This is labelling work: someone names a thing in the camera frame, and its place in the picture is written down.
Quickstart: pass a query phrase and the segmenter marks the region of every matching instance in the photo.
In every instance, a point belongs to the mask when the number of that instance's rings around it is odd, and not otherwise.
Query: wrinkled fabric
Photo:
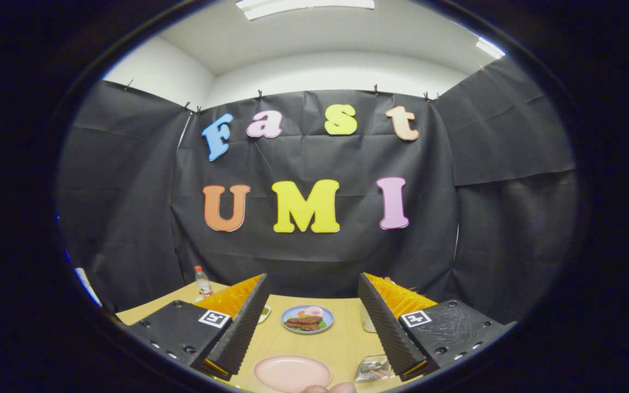
[[[562,266],[574,235],[579,184],[566,132],[547,97],[503,58],[427,103],[403,94],[293,92],[204,110],[100,82],[63,150],[60,222],[70,261],[100,300],[122,311],[194,282],[260,273],[272,293],[354,297],[365,271],[390,276],[435,301],[457,298],[502,323],[521,318]],[[358,126],[330,135],[325,110],[352,105]],[[387,110],[403,105],[419,139],[394,132]],[[283,115],[272,139],[247,136],[252,117]],[[234,118],[214,161],[202,132]],[[376,181],[402,177],[409,226],[383,230]],[[307,199],[315,182],[339,182],[340,231],[277,233],[274,182]],[[245,219],[232,232],[203,217],[205,186],[246,184]]]

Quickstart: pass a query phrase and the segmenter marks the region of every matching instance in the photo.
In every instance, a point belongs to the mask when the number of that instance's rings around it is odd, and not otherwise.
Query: fluorescent light
[[[489,53],[495,59],[500,59],[502,56],[506,55],[506,53],[502,52],[502,50],[496,47],[496,45],[492,44],[491,42],[485,40],[482,37],[479,37],[479,41],[477,42],[475,46],[478,47],[479,49],[484,50],[484,52]]]
[[[349,7],[375,9],[374,0],[242,0],[237,2],[244,15],[249,20],[282,13],[290,10],[300,10],[314,7]]]

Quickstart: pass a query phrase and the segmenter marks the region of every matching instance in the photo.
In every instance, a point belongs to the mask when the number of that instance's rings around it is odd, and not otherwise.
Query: white wall
[[[105,80],[127,85],[180,105],[205,106],[215,76],[197,60],[160,37],[130,52],[110,70]]]
[[[301,90],[372,90],[418,97],[443,94],[467,74],[424,60],[365,52],[321,52],[269,60],[215,79],[205,108]]]

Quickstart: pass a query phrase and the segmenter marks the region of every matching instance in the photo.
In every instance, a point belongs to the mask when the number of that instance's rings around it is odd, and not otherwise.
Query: blue plate
[[[319,330],[304,331],[304,330],[290,329],[287,326],[285,326],[285,321],[287,321],[290,318],[300,318],[298,316],[298,313],[300,311],[302,311],[302,310],[305,310],[307,307],[312,307],[312,306],[311,305],[309,305],[309,306],[296,306],[296,307],[288,308],[280,316],[280,324],[282,324],[283,327],[288,329],[289,331],[292,331],[292,333],[297,333],[297,334],[317,334],[317,333],[322,333],[322,331],[325,331],[325,330],[329,329],[330,326],[332,326],[332,324],[334,323],[334,314],[332,314],[331,311],[327,310],[326,308],[324,308],[322,306],[317,306],[317,307],[321,308],[324,311],[324,316],[322,317],[322,321],[324,321],[324,323],[327,324],[325,327],[323,327],[323,328],[321,328]]]

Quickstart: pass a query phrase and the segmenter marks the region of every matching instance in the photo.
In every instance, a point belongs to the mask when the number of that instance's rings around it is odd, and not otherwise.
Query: pink plate
[[[275,355],[257,361],[254,375],[264,385],[284,393],[300,393],[307,386],[326,386],[331,370],[319,360],[300,355]]]

